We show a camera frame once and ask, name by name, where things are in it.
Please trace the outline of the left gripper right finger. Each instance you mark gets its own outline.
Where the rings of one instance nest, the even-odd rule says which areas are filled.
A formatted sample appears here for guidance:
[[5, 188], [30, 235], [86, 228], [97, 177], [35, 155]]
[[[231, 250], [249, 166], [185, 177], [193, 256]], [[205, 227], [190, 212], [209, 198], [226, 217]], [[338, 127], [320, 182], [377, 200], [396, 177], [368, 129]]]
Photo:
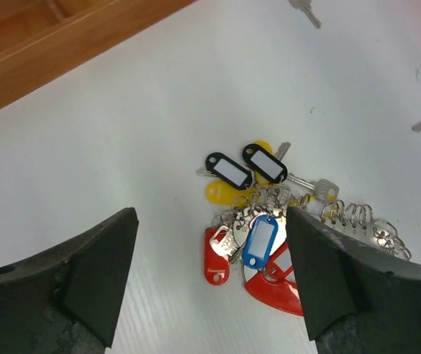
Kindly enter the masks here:
[[319, 353], [421, 353], [421, 265], [287, 210], [307, 335]]

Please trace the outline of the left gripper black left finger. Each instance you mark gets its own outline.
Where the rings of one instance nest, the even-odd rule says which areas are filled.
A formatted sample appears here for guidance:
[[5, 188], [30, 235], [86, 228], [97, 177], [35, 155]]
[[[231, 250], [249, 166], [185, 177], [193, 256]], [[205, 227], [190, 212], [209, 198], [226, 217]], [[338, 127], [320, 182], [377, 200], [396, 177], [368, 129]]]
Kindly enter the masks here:
[[128, 207], [0, 267], [0, 353], [104, 353], [118, 323], [139, 220]]

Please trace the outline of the wooden compartment tray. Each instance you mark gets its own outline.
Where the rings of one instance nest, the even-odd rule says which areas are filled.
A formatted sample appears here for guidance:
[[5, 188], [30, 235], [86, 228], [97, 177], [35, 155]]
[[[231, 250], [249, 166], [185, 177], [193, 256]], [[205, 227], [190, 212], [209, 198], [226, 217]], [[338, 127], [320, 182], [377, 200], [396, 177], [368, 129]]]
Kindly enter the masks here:
[[0, 1], [0, 109], [189, 1]]

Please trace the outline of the key with blue tag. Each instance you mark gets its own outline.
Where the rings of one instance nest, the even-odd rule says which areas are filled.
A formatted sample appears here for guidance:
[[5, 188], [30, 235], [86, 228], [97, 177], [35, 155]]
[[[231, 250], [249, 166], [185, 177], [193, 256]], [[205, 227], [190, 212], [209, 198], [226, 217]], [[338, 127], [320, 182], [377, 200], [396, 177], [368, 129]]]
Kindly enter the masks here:
[[289, 3], [294, 9], [301, 10], [316, 29], [321, 29], [321, 22], [312, 11], [311, 0], [289, 0]]

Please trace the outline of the red carabiner keyring with keys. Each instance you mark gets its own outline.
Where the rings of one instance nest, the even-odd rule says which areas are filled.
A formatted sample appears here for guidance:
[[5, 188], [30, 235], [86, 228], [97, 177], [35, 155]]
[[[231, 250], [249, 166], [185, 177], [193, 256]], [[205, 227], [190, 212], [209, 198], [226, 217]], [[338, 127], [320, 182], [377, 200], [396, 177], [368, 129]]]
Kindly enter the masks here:
[[290, 148], [277, 151], [263, 141], [243, 148], [239, 164], [221, 152], [210, 153], [199, 176], [214, 180], [207, 200], [225, 207], [204, 234], [203, 273], [218, 286], [241, 265], [243, 287], [259, 302], [296, 316], [302, 304], [286, 242], [286, 215], [295, 207], [368, 246], [404, 260], [412, 258], [396, 228], [375, 218], [368, 204], [346, 204], [339, 188], [327, 179], [307, 181], [288, 171], [282, 159]]

